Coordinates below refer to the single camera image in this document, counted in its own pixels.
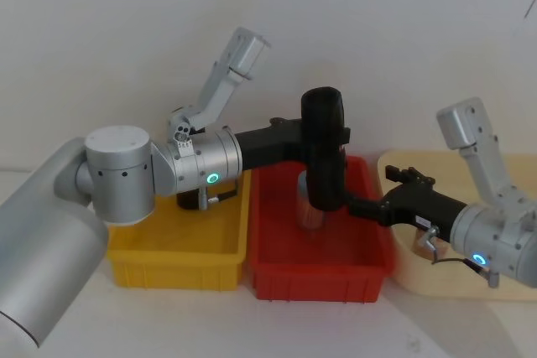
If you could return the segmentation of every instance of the black cylindrical object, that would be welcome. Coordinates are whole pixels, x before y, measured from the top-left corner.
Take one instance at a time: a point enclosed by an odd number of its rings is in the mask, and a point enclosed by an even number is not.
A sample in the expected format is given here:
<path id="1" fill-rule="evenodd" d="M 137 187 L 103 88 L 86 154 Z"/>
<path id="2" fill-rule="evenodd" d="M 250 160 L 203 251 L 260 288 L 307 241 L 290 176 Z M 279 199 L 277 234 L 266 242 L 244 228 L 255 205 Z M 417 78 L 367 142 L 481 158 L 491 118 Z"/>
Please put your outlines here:
<path id="1" fill-rule="evenodd" d="M 318 210 L 334 211 L 345 204 L 345 148 L 341 93 L 320 87 L 302 96 L 302 141 L 310 204 Z"/>

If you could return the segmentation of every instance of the green status light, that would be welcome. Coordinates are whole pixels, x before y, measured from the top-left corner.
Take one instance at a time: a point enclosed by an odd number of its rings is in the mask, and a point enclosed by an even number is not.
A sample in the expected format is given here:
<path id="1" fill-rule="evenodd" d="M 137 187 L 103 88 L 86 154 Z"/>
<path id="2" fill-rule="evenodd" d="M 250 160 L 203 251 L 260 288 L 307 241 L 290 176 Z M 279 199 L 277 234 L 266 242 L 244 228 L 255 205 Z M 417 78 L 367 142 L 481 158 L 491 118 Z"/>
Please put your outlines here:
<path id="1" fill-rule="evenodd" d="M 207 176 L 207 183 L 215 184 L 216 182 L 218 182 L 219 178 L 220 178 L 220 175 L 217 173 L 210 174 L 209 176 Z"/>

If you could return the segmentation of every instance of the beige tray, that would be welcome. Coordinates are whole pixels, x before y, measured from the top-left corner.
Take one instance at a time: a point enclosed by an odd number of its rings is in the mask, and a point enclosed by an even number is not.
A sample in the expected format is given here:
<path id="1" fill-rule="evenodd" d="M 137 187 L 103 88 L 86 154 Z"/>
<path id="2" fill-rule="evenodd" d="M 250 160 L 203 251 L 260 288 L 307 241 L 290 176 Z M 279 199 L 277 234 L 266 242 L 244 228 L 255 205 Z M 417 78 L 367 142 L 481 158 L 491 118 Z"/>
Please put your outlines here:
<path id="1" fill-rule="evenodd" d="M 505 156 L 514 183 L 531 197 L 537 197 L 537 155 Z M 384 178 L 384 167 L 415 167 L 436 179 L 435 190 L 466 203 L 479 201 L 477 190 L 464 160 L 456 152 L 392 151 L 377 164 L 380 188 L 386 194 L 397 184 Z M 432 266 L 429 260 L 411 251 L 415 228 L 401 224 L 393 227 L 396 268 L 394 279 L 413 293 L 435 297 L 484 298 L 537 301 L 537 289 L 526 287 L 502 276 L 500 287 L 491 289 L 487 282 L 457 262 Z M 450 249 L 446 257 L 457 257 Z"/>

